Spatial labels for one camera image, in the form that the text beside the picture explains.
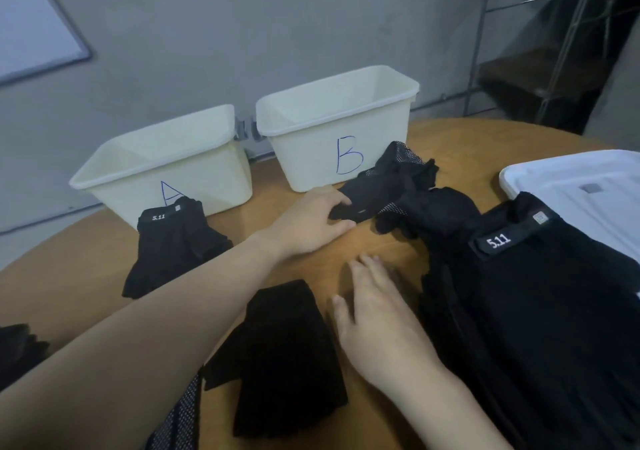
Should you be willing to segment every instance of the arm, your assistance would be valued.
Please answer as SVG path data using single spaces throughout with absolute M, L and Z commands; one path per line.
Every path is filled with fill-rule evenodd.
M 354 315 L 333 298 L 340 344 L 356 370 L 391 399 L 433 450 L 511 446 L 471 391 L 440 362 L 427 334 L 376 257 L 352 261 Z
M 139 449 L 281 260 L 355 226 L 314 189 L 271 227 L 134 301 L 0 393 L 0 448 Z

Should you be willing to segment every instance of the round table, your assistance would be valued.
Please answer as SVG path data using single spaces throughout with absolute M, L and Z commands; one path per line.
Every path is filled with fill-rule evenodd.
M 498 185 L 503 167 L 606 148 L 596 140 L 547 127 L 469 118 L 413 122 L 407 144 L 424 160 L 436 160 L 437 186 L 464 192 L 483 212 L 506 200 Z M 234 243 L 267 227 L 300 196 L 289 188 L 275 159 L 252 165 L 252 177 L 253 197 L 247 203 L 208 219 Z M 138 233 L 108 209 L 46 240 L 0 273 L 0 326 L 27 322 L 39 338 L 51 342 L 53 350 L 59 349 L 130 302 L 120 294 L 136 260 L 137 245 Z M 283 263 L 264 286 L 304 278 L 325 313 L 327 299 L 350 288 L 346 261 L 363 251 L 380 255 L 418 290 L 420 276 L 428 268 L 424 246 L 396 233 L 379 236 L 370 221 L 311 255 Z M 343 354 L 340 358 L 349 404 L 293 438 L 233 438 L 240 382 L 204 392 L 200 448 L 421 448 L 396 409 L 354 372 Z

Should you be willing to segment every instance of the white label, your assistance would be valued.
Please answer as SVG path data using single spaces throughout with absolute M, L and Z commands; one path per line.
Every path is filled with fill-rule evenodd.
M 535 213 L 533 219 L 535 219 L 538 224 L 544 224 L 549 220 L 547 215 L 542 211 Z
M 494 238 L 487 239 L 486 242 L 489 243 L 489 246 L 491 246 L 495 250 L 496 248 L 500 248 L 501 246 L 510 243 L 511 240 L 507 236 L 499 234 Z

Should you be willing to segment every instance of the gray wall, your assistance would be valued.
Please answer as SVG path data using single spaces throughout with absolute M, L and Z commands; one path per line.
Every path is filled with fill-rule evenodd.
M 481 0 L 58 1 L 95 58 L 0 88 L 0 230 L 94 202 L 67 186 L 94 149 L 174 116 L 231 103 L 248 120 L 267 93 L 373 64 L 418 80 L 419 102 L 459 92 Z M 540 7 L 492 14 L 482 60 Z
M 584 134 L 640 152 L 640 20 L 629 34 Z

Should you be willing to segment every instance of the hand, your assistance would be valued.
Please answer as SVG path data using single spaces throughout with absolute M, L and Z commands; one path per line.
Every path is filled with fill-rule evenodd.
M 316 187 L 288 208 L 269 228 L 282 258 L 310 253 L 354 228 L 354 221 L 327 224 L 329 212 L 337 204 L 350 205 L 347 196 L 331 186 Z
M 341 296 L 333 297 L 340 345 L 356 370 L 395 399 L 433 374 L 447 372 L 378 257 L 349 263 L 355 321 Z

